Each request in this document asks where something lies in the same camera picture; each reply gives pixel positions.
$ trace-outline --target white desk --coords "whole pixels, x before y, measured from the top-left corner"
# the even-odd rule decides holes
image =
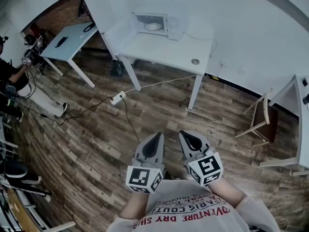
[[[82,72],[82,70],[73,62],[72,58],[82,48],[82,46],[97,32],[98,28],[94,27],[88,32],[84,29],[91,22],[76,24],[65,27],[45,48],[41,53],[47,63],[55,69],[61,76],[63,73],[49,60],[49,58],[68,62],[70,66],[91,86],[95,87],[94,83]],[[68,37],[66,41],[57,47],[58,42],[63,38]]]
[[[261,162],[261,167],[285,166],[292,164],[300,164],[309,168],[309,110],[307,105],[303,103],[303,98],[309,94],[309,86],[305,87],[302,83],[302,77],[294,76],[292,81],[281,90],[269,103],[270,106],[275,104],[281,97],[286,95],[293,87],[296,89],[297,105],[298,105],[298,148],[296,157],[284,160],[270,160]],[[309,171],[294,172],[292,175],[309,174]]]
[[[197,93],[206,71],[212,40],[196,40],[184,34],[179,41],[170,40],[166,36],[138,33],[129,41],[117,56],[124,63],[136,90],[140,91],[140,83],[134,73],[128,57],[159,63],[183,71],[196,74],[189,109],[193,108]],[[194,65],[191,60],[198,59]]]

